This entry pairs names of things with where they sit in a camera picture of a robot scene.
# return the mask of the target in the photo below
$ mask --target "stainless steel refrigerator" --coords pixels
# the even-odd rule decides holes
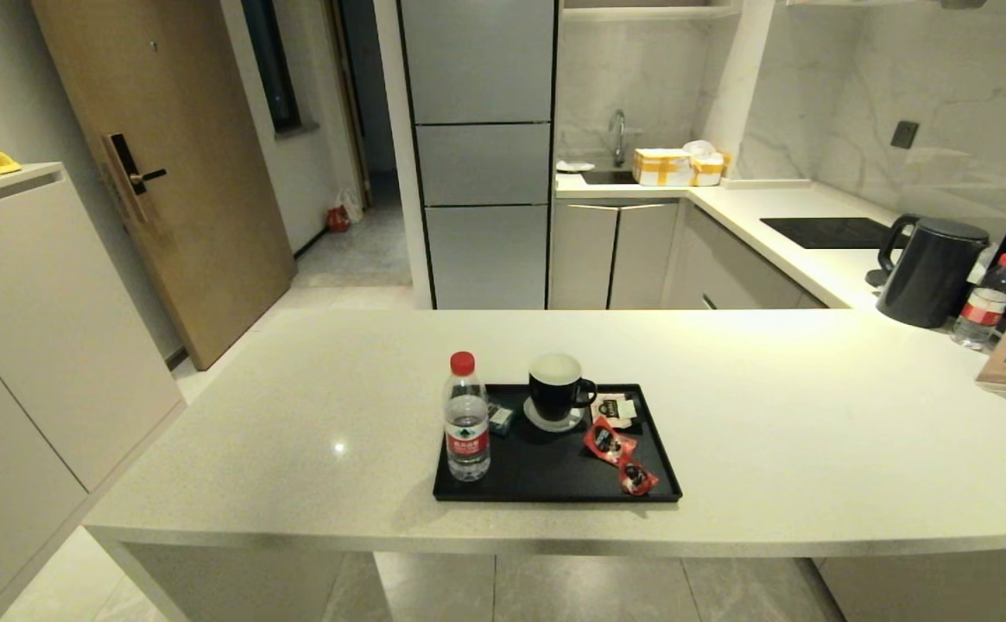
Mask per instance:
[[[402,0],[437,308],[544,308],[554,0]]]

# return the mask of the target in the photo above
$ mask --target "water bottle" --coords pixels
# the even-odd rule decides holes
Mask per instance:
[[[448,365],[453,370],[443,394],[448,471],[460,481],[475,481],[491,465],[487,388],[476,377],[476,358],[470,351],[453,354]]]
[[[967,299],[952,339],[972,350],[983,350],[1006,308],[1006,253],[983,277]]]

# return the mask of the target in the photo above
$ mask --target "small white dish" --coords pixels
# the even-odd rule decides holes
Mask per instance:
[[[595,170],[595,165],[591,162],[557,161],[557,173],[584,173],[586,170]]]
[[[582,413],[586,410],[572,409],[568,412],[568,417],[562,418],[562,420],[557,422],[550,422],[542,418],[540,413],[537,413],[537,406],[533,405],[533,398],[526,398],[526,403],[522,405],[521,409],[525,411],[526,419],[529,420],[529,423],[545,432],[557,433],[568,432],[568,430],[575,428],[578,422],[582,421]]]

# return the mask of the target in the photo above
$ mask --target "bottle label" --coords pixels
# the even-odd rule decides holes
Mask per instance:
[[[472,426],[445,424],[445,444],[448,452],[458,456],[475,456],[487,450],[487,421]]]
[[[996,299],[992,300],[988,296],[982,296],[977,290],[972,292],[972,295],[967,299],[964,310],[960,311],[961,318],[983,324],[983,326],[995,326],[1005,312],[1006,296],[996,292],[990,292],[990,294],[996,296]]]

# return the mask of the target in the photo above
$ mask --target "faucet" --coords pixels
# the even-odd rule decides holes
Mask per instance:
[[[610,127],[607,131],[618,129],[618,142],[614,145],[614,168],[621,168],[625,164],[625,112],[622,109],[614,111],[614,117],[610,118]]]

